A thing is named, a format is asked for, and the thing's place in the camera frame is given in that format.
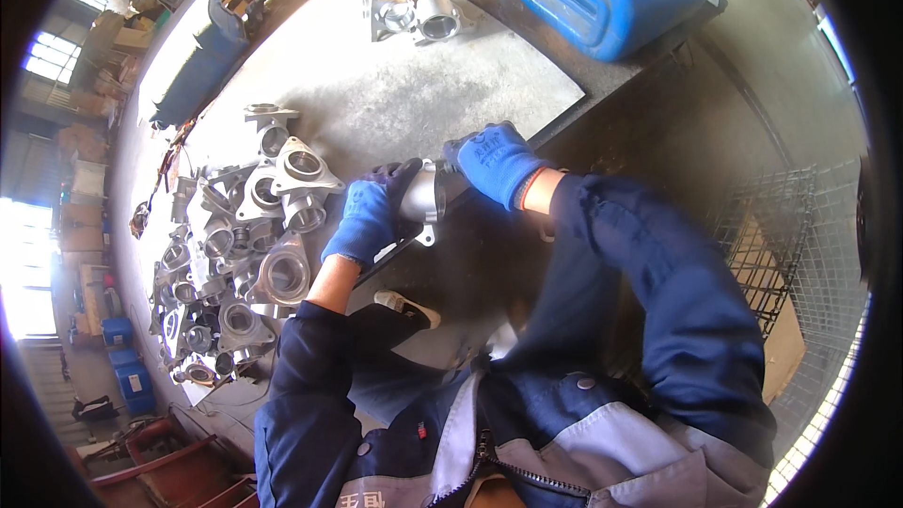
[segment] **blue work glove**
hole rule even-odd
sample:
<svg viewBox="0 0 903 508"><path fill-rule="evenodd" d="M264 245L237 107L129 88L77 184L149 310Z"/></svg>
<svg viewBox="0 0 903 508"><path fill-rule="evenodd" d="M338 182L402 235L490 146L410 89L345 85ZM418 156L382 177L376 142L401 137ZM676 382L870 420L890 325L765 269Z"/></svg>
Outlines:
<svg viewBox="0 0 903 508"><path fill-rule="evenodd" d="M508 210L521 209L519 196L527 179L540 168L553 166L533 154L509 121L446 141L443 153L471 185Z"/></svg>
<svg viewBox="0 0 903 508"><path fill-rule="evenodd" d="M364 270L373 266L379 250L402 235L398 207L421 159L376 167L351 183L339 229L326 244L320 261L339 254L357 262Z"/></svg>

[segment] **circular bore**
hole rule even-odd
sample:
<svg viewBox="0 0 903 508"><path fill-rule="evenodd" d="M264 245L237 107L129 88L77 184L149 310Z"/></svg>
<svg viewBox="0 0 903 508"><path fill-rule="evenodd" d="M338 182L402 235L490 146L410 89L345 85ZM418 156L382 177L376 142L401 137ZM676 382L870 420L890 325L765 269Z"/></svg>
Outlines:
<svg viewBox="0 0 903 508"><path fill-rule="evenodd" d="M400 33L411 28L414 19L414 10L410 2L393 2L382 7L380 12L383 24L390 32Z"/></svg>
<svg viewBox="0 0 903 508"><path fill-rule="evenodd" d="M166 316L166 319L164 320L164 333L166 333L166 337L173 337L175 335L176 319L176 313L172 313Z"/></svg>
<svg viewBox="0 0 903 508"><path fill-rule="evenodd" d="M185 341L191 351L198 354L206 354L213 343L209 327L203 325L193 325L185 335Z"/></svg>
<svg viewBox="0 0 903 508"><path fill-rule="evenodd" d="M235 234L231 230L217 230L207 236L204 243L204 253L209 259L217 259L229 253Z"/></svg>
<svg viewBox="0 0 903 508"><path fill-rule="evenodd" d="M254 316L252 312L240 305L232 305L224 315L226 327L235 333L248 333L254 325Z"/></svg>
<svg viewBox="0 0 903 508"><path fill-rule="evenodd" d="M307 280L307 273L298 260L285 256L274 260L267 278L274 292L291 295Z"/></svg>
<svg viewBox="0 0 903 508"><path fill-rule="evenodd" d="M182 282L175 285L173 287L173 295L176 300L183 304L190 304L198 299L198 296L194 292L194 287L188 282Z"/></svg>
<svg viewBox="0 0 903 508"><path fill-rule="evenodd" d="M219 354L213 362L213 368L216 369L217 374L227 375L235 368L235 364L232 363L232 357L229 354Z"/></svg>
<svg viewBox="0 0 903 508"><path fill-rule="evenodd" d="M257 104L249 104L245 107L246 111L254 112L256 114L264 113L264 112L274 112L279 110L279 107L272 103L257 103Z"/></svg>
<svg viewBox="0 0 903 508"><path fill-rule="evenodd" d="M279 150L288 141L288 130L279 124L271 124L260 130L260 151L268 158L279 155Z"/></svg>
<svg viewBox="0 0 903 508"><path fill-rule="evenodd" d="M264 176L257 179L254 190L251 191L254 202L265 210L271 210L279 205L279 198L270 192L271 186L273 186L273 177Z"/></svg>
<svg viewBox="0 0 903 508"><path fill-rule="evenodd" d="M322 208L302 208L288 220L287 229L300 233L314 230L326 220L326 211Z"/></svg>
<svg viewBox="0 0 903 508"><path fill-rule="evenodd" d="M323 165L310 151L293 151L285 157L285 171L295 178L320 175Z"/></svg>
<svg viewBox="0 0 903 508"><path fill-rule="evenodd" d="M171 269L172 265L174 263L177 263L184 254L185 246L181 243L167 248L166 252L164 253L164 265L166 265L167 268Z"/></svg>
<svg viewBox="0 0 903 508"><path fill-rule="evenodd" d="M207 367L200 365L189 365L185 374L195 382L210 382L213 379L213 373Z"/></svg>
<svg viewBox="0 0 903 508"><path fill-rule="evenodd" d="M451 16L440 14L423 22L420 31L429 40L445 40L458 31L458 21Z"/></svg>

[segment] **wooden plank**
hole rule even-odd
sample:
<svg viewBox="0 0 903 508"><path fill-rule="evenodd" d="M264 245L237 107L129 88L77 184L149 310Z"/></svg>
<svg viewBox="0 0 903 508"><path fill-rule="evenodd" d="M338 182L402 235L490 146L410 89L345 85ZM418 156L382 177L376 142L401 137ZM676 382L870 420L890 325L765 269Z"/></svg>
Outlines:
<svg viewBox="0 0 903 508"><path fill-rule="evenodd" d="M230 508L231 506L234 506L236 502L240 502L242 499L245 499L247 492L243 491L242 489L245 488L250 482L251 479L245 477L223 492L220 492L213 498L209 499L209 501L204 502L198 508Z"/></svg>

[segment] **jacket sleeve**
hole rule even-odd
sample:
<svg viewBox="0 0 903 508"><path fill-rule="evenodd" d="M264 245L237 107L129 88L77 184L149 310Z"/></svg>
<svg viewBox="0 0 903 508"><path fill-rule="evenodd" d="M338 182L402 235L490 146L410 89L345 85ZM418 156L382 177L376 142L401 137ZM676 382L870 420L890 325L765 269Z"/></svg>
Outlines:
<svg viewBox="0 0 903 508"><path fill-rule="evenodd" d="M254 464L262 506L333 508L360 444L347 395L348 319L301 302L285 322L270 400L254 418Z"/></svg>
<svg viewBox="0 0 903 508"><path fill-rule="evenodd" d="M776 424L762 401L762 335L718 245L621 177L565 176L552 216L629 277L646 309L654 405L770 468Z"/></svg>

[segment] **cable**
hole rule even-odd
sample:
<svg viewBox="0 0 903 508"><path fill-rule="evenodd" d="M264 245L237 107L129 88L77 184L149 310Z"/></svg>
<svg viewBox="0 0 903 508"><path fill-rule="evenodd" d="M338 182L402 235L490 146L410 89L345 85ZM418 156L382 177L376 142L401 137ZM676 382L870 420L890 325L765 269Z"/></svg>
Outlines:
<svg viewBox="0 0 903 508"><path fill-rule="evenodd" d="M198 412L202 412L204 414L204 416L207 416L208 418L210 417L211 414L222 414L223 416L228 416L229 418L232 418L232 420L234 420L237 424L242 426L245 429L245 431L247 431L247 433L251 434L251 436L254 437L254 430L249 428L248 426L246 426L241 420L239 420L238 418L236 418L229 412L222 412L221 410L203 411L201 409L198 409Z"/></svg>
<svg viewBox="0 0 903 508"><path fill-rule="evenodd" d="M182 406L176 404L175 402L170 402L170 403L169 403L169 407L172 408L173 406L175 406L180 412L182 412L183 414L185 414L186 416L188 416L189 420L191 420L192 422L194 422L194 423L198 426L198 428L200 428L205 434L207 434L208 436L211 435L210 432L200 424L200 422L198 422L197 420L195 420L194 418L191 417L190 410L186 410L185 408L183 408ZM249 434L251 434L252 436L254 436L254 430L253 430L253 429L251 429L251 428L249 428L248 426L246 426L245 424L243 424L241 420L239 420L239 419L236 418L235 416L231 415L229 412L222 412L222 411L219 411L219 410L203 411L203 410L201 410L198 406L192 406L192 407L191 407L191 410L194 410L195 412L200 412L201 414L204 415L205 418L209 418L209 417L212 416L213 414L222 414L223 416L227 416L227 417L229 417L229 418L232 418L232 420L234 420L235 422L237 422L238 424L240 424L240 425L245 429L245 431L247 431L247 433L249 433Z"/></svg>

